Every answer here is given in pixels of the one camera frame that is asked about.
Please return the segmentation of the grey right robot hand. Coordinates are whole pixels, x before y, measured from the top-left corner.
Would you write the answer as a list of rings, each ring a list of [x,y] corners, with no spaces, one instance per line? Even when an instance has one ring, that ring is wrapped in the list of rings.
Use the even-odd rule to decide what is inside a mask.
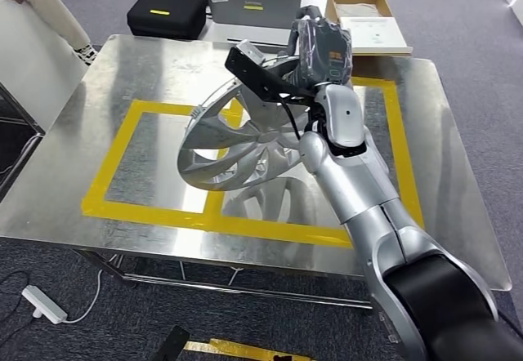
[[[352,72],[350,32],[323,16],[317,6],[297,11],[285,53],[298,54],[298,64],[282,76],[295,87],[311,89],[325,82],[345,85]]]

